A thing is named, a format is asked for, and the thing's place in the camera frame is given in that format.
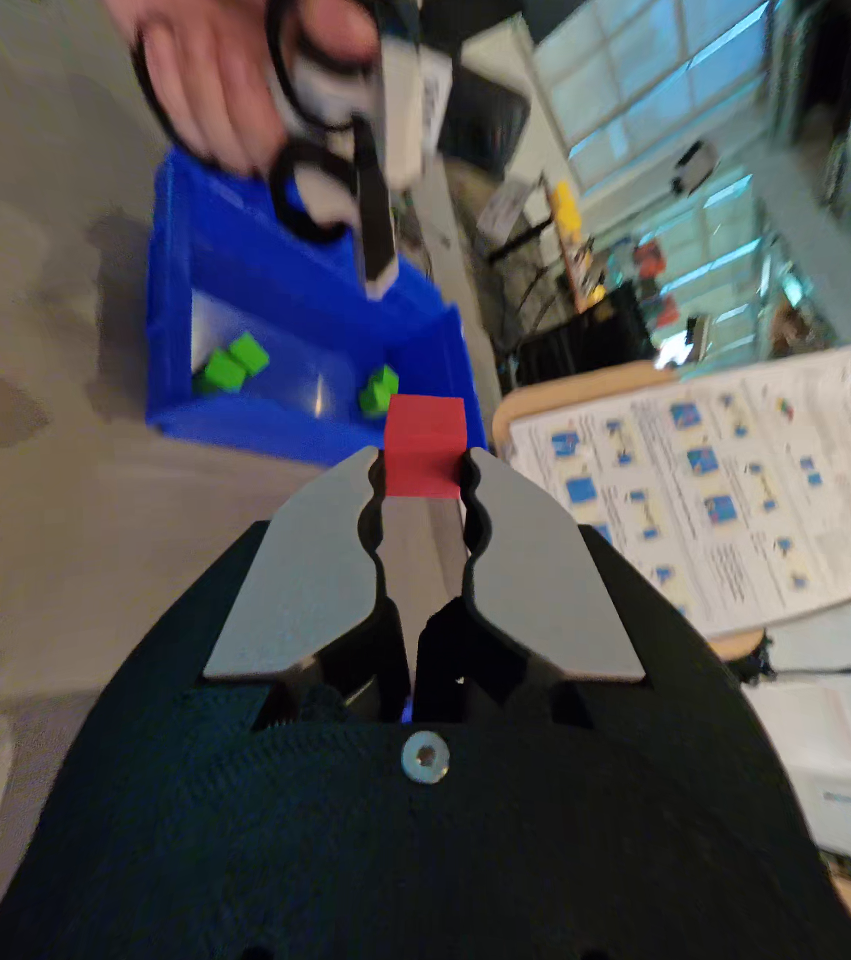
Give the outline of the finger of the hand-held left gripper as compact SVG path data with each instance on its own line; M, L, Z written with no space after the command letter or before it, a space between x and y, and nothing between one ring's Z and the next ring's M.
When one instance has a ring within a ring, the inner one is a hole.
M354 121L354 169L361 275L367 297L380 301L398 277L399 258L390 192L366 120Z
M382 169L390 189L408 189L425 159L424 73L419 48L397 37L380 41Z

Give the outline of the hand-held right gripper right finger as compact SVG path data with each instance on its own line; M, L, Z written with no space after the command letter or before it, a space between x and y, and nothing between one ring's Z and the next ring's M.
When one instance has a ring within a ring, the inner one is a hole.
M465 600L478 619L572 679L646 671L574 518L480 447L465 456Z

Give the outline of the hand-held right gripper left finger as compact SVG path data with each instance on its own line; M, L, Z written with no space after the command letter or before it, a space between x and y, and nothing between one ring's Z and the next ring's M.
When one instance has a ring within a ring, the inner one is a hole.
M384 590L380 458L377 448L361 448L275 512L204 679L278 678L375 612Z

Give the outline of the blue plastic bin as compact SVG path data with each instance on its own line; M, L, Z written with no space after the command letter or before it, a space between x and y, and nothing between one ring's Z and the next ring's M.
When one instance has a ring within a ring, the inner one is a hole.
M164 435L333 466L383 445L384 420L363 417L359 396L389 365L403 394L461 398L469 443L487 447L462 318L408 259L368 299L351 236L303 244L266 186L174 149L155 174L147 263L145 419ZM196 393L212 351L246 331L269 366L238 393Z

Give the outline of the red wooden cube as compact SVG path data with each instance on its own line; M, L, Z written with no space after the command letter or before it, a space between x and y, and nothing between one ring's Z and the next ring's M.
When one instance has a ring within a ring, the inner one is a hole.
M392 396L384 429L386 497L458 500L467 449L462 398Z

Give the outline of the person's left hand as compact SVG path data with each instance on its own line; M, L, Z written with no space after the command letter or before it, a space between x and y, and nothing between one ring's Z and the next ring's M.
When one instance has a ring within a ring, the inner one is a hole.
M142 48L155 101L183 148L238 177L266 176L288 140L276 105L266 1L106 1Z

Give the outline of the laminated picture sheet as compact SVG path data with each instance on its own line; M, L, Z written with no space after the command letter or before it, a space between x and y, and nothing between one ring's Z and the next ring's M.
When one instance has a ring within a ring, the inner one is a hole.
M522 179L507 178L499 184L476 220L478 232L494 244L503 245L524 213L535 185Z

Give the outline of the yellow storage bin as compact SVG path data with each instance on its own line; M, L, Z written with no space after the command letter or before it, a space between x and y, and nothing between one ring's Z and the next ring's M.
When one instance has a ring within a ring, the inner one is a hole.
M582 242L583 222L573 187L567 180L558 181L546 190L552 223L563 244Z

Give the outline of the printed instruction sheet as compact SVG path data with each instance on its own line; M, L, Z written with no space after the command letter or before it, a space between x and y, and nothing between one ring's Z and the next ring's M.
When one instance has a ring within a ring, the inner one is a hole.
M851 600L851 350L528 415L507 460L704 636Z

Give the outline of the instruction sheet on wooden board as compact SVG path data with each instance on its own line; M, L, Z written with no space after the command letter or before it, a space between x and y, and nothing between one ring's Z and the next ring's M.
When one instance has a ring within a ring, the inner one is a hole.
M494 455L517 469L518 454L511 435L511 427L517 421L679 382L681 377L675 368L656 368L652 361L635 361L519 388L509 393L493 414ZM729 664L753 654L765 635L765 629L745 630L720 635L708 644L720 660Z

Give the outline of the red storage bins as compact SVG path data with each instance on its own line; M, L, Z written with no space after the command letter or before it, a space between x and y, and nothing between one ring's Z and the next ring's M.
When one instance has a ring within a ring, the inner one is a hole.
M646 329L652 332L676 323L680 311L674 295L667 293L660 283L667 269L667 259L656 240L634 248L633 266L635 277L632 283Z

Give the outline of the studio light panel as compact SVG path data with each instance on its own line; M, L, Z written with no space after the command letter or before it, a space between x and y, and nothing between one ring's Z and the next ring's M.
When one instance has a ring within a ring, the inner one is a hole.
M692 196L714 174L719 159L718 149L711 141L696 140L673 167L670 181L672 195Z

